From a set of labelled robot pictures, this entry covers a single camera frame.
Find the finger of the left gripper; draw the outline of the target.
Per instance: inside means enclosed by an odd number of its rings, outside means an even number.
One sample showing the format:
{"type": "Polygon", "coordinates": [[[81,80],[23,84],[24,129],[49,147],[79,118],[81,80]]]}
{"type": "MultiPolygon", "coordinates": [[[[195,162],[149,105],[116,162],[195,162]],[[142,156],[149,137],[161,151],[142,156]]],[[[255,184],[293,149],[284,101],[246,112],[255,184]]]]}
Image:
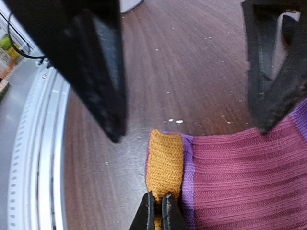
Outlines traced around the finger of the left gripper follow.
{"type": "Polygon", "coordinates": [[[241,6],[248,110],[265,135],[307,96],[307,2],[245,0],[241,6]]]}
{"type": "Polygon", "coordinates": [[[103,129],[126,134],[127,93],[118,0],[8,0],[14,17],[103,129]]]}

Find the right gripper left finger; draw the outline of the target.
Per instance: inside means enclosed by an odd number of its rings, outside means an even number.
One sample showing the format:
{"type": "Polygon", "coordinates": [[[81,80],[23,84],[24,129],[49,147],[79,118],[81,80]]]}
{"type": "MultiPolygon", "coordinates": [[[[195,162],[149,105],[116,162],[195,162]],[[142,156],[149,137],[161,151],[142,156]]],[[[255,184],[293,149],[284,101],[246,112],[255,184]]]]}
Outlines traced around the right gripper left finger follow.
{"type": "Polygon", "coordinates": [[[154,230],[155,198],[152,192],[145,193],[129,230],[154,230]]]}

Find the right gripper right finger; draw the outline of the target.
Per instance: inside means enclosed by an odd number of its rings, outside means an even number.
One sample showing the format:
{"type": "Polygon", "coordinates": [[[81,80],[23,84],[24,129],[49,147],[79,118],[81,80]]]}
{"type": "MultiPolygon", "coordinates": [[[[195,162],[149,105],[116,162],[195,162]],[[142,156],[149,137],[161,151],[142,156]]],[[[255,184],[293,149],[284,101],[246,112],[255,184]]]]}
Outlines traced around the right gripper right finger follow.
{"type": "Polygon", "coordinates": [[[163,230],[187,230],[176,199],[171,193],[162,199],[162,227],[163,230]]]}

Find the maroon purple orange sock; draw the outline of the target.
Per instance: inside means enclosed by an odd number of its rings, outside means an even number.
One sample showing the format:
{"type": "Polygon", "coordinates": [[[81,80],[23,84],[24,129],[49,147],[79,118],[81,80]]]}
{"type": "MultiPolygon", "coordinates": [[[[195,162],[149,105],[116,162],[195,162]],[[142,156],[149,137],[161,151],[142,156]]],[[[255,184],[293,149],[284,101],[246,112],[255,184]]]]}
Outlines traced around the maroon purple orange sock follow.
{"type": "Polygon", "coordinates": [[[171,193],[190,230],[304,230],[307,103],[265,136],[153,130],[145,172],[156,204],[171,193]]]}

